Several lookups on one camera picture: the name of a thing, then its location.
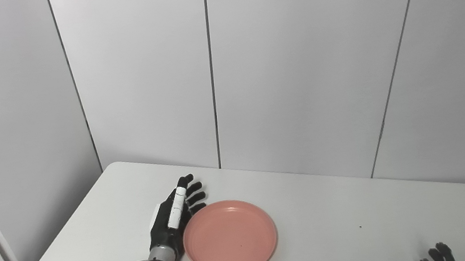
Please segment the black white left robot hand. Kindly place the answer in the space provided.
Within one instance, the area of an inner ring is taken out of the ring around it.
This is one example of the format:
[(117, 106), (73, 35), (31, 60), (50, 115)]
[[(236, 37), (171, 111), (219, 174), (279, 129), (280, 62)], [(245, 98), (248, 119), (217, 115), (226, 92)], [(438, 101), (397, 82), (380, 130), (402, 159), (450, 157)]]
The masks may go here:
[(158, 208), (150, 234), (149, 260), (176, 261), (184, 252), (183, 235), (189, 220), (206, 207), (206, 192), (193, 174), (179, 178), (176, 188)]

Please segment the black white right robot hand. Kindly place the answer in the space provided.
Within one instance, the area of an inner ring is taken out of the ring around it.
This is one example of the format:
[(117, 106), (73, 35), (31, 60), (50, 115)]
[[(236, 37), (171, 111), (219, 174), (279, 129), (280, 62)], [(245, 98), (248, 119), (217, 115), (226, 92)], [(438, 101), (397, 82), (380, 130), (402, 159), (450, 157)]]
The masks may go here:
[(443, 242), (438, 242), (433, 248), (429, 249), (428, 255), (431, 257), (430, 259), (423, 258), (419, 261), (456, 261), (451, 248)]

